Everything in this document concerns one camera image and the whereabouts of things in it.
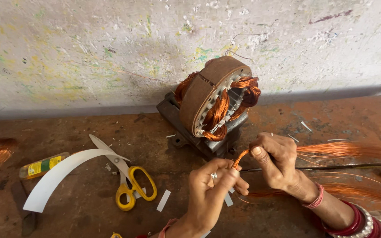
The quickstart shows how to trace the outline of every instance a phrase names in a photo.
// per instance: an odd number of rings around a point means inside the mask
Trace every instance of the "silver bangle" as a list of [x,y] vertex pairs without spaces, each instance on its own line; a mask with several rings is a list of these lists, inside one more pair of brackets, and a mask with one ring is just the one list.
[[216,179],[217,178],[217,173],[216,172],[212,173],[211,177],[213,178],[213,180]]
[[369,234],[371,234],[371,232],[373,231],[373,218],[368,213],[368,211],[365,210],[364,208],[358,206],[357,204],[354,204],[354,203],[352,203],[352,204],[355,205],[361,211],[361,213],[364,215],[364,217],[365,217],[364,228],[360,232],[358,232],[357,234],[353,234],[353,235],[333,235],[333,234],[330,234],[332,237],[334,237],[334,238],[364,238],[364,237],[367,237]]

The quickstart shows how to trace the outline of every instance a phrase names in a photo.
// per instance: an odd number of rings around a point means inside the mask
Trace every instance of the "scissors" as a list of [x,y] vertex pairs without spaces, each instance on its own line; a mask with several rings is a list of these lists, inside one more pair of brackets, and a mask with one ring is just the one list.
[[[96,136],[89,134],[89,137],[91,138],[92,142],[98,147],[98,149],[105,149],[108,151],[114,152],[111,148],[109,148],[108,145],[106,145],[103,141],[98,139]],[[146,201],[152,201],[157,196],[157,187],[155,186],[154,181],[152,180],[151,176],[148,174],[148,172],[140,167],[140,166],[132,166],[129,168],[127,166],[126,162],[124,160],[130,161],[129,159],[126,159],[122,156],[121,158],[117,158],[112,155],[106,155],[106,157],[119,169],[120,171],[120,186],[116,193],[116,203],[117,206],[123,210],[123,211],[129,211],[135,206],[136,198],[133,195],[133,191],[136,191],[139,195],[141,195]],[[135,176],[133,175],[136,170],[141,170],[145,173],[145,175],[148,177],[149,181],[151,182],[152,189],[154,190],[154,193],[152,196],[148,197],[145,192],[142,190],[138,182],[135,180]],[[126,182],[126,178],[130,181],[132,184],[132,189],[129,188]],[[122,194],[126,194],[130,197],[130,201],[128,201],[127,204],[123,204],[120,202],[120,196]]]

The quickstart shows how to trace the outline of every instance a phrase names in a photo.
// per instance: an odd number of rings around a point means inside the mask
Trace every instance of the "fingernail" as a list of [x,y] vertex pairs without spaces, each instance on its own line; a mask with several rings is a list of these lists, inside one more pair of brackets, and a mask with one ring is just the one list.
[[254,148],[252,148],[252,153],[254,154],[254,155],[260,155],[261,154],[261,148],[259,147],[259,146],[256,146],[256,147],[254,147]]
[[233,177],[239,177],[239,171],[235,170],[235,169],[231,169],[230,170],[230,174],[233,176]]

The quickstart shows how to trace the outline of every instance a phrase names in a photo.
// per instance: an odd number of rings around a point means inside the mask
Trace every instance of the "wrist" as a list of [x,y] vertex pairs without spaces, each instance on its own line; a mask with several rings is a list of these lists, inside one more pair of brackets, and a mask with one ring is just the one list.
[[310,204],[315,201],[320,195],[320,192],[313,181],[311,181],[305,174],[300,170],[295,170],[297,174],[296,180],[298,181],[295,185],[288,187],[285,192],[289,195],[294,196],[303,203]]
[[166,230],[166,238],[199,238],[205,232],[198,228],[188,215],[185,214],[180,220]]

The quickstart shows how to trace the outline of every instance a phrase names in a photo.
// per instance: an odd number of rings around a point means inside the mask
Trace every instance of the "scissor blade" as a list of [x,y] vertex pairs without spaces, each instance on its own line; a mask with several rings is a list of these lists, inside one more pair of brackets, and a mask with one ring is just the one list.
[[[109,151],[113,151],[111,148],[109,148],[103,141],[98,139],[96,136],[89,134],[89,137],[91,138],[92,142],[98,147],[98,149],[106,149]],[[118,159],[118,157],[113,156],[113,155],[106,155],[106,157],[119,169],[119,171],[121,171],[130,180],[130,178],[129,178],[129,166],[127,166],[127,164],[124,160],[119,159],[119,161],[116,162],[115,159]]]
[[[89,137],[91,138],[92,142],[98,147],[98,149],[105,149],[105,150],[114,152],[106,143],[101,141],[98,137],[96,137],[96,136],[94,136],[92,134],[89,134]],[[127,159],[127,158],[125,158],[123,156],[121,156],[121,158],[124,159],[124,160],[130,161],[129,159]]]

